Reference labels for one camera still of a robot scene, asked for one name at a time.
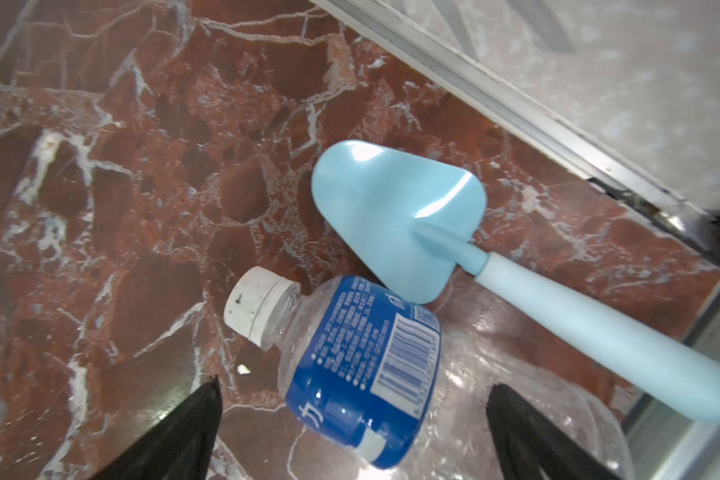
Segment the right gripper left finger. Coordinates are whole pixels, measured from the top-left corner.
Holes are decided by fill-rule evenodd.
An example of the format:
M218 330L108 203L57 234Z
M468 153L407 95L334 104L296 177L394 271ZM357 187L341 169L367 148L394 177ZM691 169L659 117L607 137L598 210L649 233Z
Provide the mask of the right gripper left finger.
M96 479L204 479L222 417L216 376L97 472Z

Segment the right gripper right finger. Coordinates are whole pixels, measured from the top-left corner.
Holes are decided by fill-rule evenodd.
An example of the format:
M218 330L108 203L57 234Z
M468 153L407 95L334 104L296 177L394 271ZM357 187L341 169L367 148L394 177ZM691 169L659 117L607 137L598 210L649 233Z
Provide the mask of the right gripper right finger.
M618 479L506 384L492 387L486 416L506 479Z

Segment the blue label bottle edge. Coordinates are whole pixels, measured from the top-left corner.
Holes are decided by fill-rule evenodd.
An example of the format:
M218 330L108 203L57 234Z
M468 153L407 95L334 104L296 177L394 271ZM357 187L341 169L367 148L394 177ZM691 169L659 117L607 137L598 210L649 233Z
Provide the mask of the blue label bottle edge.
M621 427L599 399L363 277L306 295L254 267L223 318L260 349L278 349L278 390L292 414L374 469L506 479L486 416L492 387L506 384L618 479L634 477Z

